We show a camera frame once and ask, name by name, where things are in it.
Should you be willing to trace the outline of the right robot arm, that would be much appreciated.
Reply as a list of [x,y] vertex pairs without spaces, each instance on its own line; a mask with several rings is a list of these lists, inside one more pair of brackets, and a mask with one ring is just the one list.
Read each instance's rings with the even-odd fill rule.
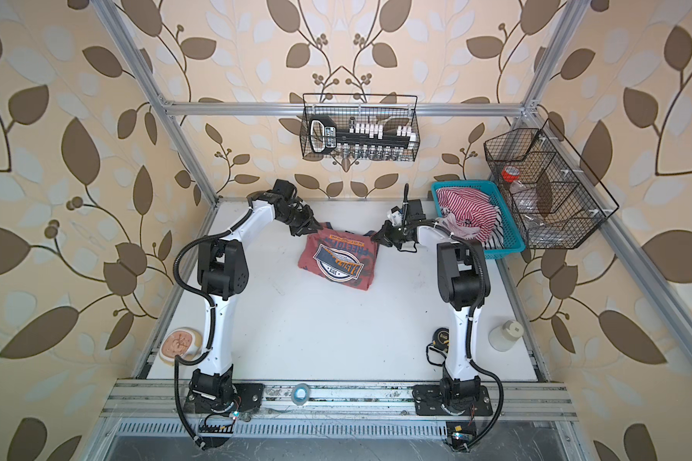
[[490,295],[491,280],[484,248],[476,239],[461,237],[436,219],[429,219],[419,200],[409,199],[404,187],[401,207],[394,207],[372,240],[407,251],[412,242],[436,258],[436,284],[440,299],[451,310],[452,324],[444,330],[448,343],[434,335],[426,351],[444,357],[436,384],[413,387],[415,412],[420,416],[467,418],[464,425],[447,429],[446,444],[457,453],[469,453],[497,424],[504,409],[501,378],[482,368],[472,352],[481,309]]

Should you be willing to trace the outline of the red tank top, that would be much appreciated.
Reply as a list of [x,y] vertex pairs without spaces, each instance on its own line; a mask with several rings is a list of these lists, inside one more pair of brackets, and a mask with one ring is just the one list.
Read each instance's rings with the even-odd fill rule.
[[375,278],[378,251],[370,236],[324,228],[308,236],[298,267],[334,284],[367,291]]

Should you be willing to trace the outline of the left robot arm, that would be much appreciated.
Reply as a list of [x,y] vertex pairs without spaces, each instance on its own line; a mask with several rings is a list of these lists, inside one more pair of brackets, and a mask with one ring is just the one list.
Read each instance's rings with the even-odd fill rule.
[[250,280],[245,248],[274,221],[288,226],[293,236],[322,229],[296,186],[278,180],[273,188],[250,194],[246,213],[227,230],[186,244],[173,264],[176,284],[206,306],[201,352],[194,358],[177,353],[173,362],[176,413],[201,451],[220,446],[211,436],[211,417],[227,417],[234,425],[263,402],[263,384],[235,384],[232,342],[236,305]]

